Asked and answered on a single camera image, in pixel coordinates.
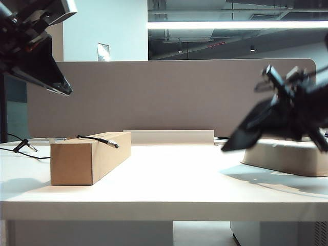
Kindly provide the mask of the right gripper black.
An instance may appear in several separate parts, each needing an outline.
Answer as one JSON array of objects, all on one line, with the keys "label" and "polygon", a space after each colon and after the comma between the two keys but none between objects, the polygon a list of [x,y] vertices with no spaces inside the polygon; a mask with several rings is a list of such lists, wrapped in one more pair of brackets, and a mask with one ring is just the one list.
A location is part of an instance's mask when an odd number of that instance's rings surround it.
[{"label": "right gripper black", "polygon": [[277,113],[278,126],[269,127],[270,133],[281,139],[301,140],[307,136],[320,152],[327,152],[327,138],[320,130],[327,128],[327,82],[314,84],[311,77],[327,70],[306,72],[294,67],[285,78],[268,65],[262,76],[276,90],[271,109]]}]

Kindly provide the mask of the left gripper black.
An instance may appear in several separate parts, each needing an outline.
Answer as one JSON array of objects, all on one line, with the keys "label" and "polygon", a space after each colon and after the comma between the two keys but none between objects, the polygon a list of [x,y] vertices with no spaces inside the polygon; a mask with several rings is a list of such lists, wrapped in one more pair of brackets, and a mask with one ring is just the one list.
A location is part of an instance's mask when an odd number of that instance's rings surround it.
[{"label": "left gripper black", "polygon": [[1,73],[57,94],[73,90],[52,56],[48,27],[62,22],[61,1],[1,1]]}]

